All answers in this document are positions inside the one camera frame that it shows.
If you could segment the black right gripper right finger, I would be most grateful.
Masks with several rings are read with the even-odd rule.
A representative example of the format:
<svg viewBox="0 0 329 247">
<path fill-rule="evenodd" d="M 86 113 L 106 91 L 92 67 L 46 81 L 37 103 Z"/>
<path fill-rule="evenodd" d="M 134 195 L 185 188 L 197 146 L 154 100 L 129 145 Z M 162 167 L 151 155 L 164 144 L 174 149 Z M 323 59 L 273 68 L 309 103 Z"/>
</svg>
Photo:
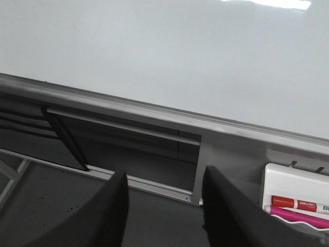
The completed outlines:
<svg viewBox="0 0 329 247">
<path fill-rule="evenodd" d="M 204 173 L 204 228 L 211 246 L 322 246 L 250 201 L 214 166 Z"/>
</svg>

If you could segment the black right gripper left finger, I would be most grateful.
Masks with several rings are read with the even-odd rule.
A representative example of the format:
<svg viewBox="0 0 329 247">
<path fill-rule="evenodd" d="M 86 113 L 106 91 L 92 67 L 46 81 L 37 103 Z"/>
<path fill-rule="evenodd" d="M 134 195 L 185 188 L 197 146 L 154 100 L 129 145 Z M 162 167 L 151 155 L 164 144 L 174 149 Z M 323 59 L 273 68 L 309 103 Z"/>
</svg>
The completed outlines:
<svg viewBox="0 0 329 247">
<path fill-rule="evenodd" d="M 121 246 L 128 211 L 126 173 L 117 171 L 72 216 L 25 246 Z"/>
</svg>

